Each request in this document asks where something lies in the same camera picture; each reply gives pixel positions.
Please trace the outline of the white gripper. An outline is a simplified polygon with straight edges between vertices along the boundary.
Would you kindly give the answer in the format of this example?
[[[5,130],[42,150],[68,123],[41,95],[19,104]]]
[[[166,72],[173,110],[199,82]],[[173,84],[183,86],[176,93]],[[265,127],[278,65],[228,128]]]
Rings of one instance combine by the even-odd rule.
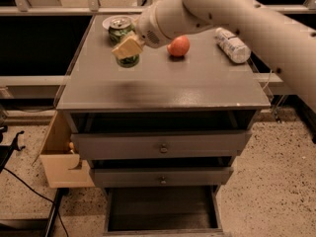
[[[112,54],[117,59],[140,54],[144,44],[152,48],[159,48],[171,41],[160,30],[156,19],[156,9],[157,5],[153,4],[141,13],[136,22],[136,33],[131,31],[124,36],[111,35],[111,41],[114,44]]]

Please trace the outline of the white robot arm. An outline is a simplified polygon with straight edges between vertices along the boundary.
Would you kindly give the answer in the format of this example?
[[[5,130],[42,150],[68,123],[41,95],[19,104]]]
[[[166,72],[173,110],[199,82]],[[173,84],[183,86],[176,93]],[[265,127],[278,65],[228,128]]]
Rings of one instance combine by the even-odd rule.
[[[237,35],[311,110],[316,111],[315,31],[256,0],[160,0],[112,50],[119,58],[211,28]]]

